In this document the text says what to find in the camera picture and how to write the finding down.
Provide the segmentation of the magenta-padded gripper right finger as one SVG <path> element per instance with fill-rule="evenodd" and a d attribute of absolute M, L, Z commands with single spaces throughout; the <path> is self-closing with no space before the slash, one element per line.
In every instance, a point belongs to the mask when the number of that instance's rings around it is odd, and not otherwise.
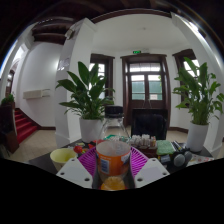
<path fill-rule="evenodd" d="M 157 158 L 148 158 L 134 147 L 131 148 L 130 170 L 136 188 L 144 187 L 169 175 Z"/>

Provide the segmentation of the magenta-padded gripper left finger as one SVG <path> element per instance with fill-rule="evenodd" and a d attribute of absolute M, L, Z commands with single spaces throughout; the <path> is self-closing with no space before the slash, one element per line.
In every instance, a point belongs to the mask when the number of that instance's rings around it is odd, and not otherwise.
<path fill-rule="evenodd" d="M 69 159 L 58 171 L 57 176 L 83 188 L 97 189 L 99 176 L 97 173 L 96 148 L 88 150 L 79 158 Z"/>

